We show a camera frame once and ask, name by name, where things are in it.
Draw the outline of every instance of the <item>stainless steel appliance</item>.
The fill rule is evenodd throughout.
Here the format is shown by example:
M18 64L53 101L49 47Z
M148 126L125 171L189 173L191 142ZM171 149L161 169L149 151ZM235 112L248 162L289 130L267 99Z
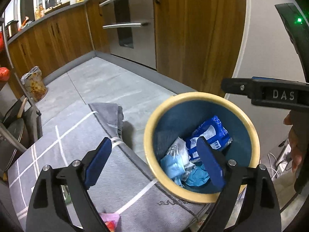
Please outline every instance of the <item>stainless steel appliance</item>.
M12 20L8 22L7 26L5 26L5 30L7 33L7 39L10 39L12 36L18 33L18 21Z
M104 0L112 54L156 69L153 0Z

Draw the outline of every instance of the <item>blue face mask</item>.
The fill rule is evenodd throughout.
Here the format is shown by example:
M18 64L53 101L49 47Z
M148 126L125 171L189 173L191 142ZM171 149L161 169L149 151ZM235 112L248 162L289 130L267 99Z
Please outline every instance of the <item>blue face mask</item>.
M204 165L196 165L192 169L186 184L191 187L199 187L204 185L209 180L209 175L204 167Z
M180 155L171 156L170 154L167 154L160 160L160 165L164 173L166 173L170 179L175 177L181 178L185 173Z

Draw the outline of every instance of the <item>cooking pot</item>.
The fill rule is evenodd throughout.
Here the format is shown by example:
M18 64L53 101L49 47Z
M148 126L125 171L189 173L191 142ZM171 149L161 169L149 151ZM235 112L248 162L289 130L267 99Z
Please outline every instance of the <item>cooking pot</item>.
M8 22L7 26L5 26L5 31L7 33L7 39L10 39L16 33L18 33L18 21L12 20Z

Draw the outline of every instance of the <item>wooden handle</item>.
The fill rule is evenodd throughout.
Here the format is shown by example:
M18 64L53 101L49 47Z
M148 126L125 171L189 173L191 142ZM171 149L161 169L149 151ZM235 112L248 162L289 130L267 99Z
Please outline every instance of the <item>wooden handle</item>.
M28 98L25 98L23 102L21 103L20 110L18 111L18 114L17 114L17 118L21 118L21 115L23 114L27 101L28 101Z

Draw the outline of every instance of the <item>floor grout line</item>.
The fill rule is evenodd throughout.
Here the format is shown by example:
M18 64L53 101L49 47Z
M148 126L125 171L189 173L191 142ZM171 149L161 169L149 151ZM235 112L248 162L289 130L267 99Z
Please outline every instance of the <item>floor grout line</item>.
M80 95L79 91L76 89L75 84L73 83L72 79L70 78L70 75L67 73L70 81L72 82L72 85L74 86L75 90L77 91L78 95L80 96L80 98L82 99L82 101L84 102L84 104L86 104L86 102L84 101L84 99L82 98L82 96Z

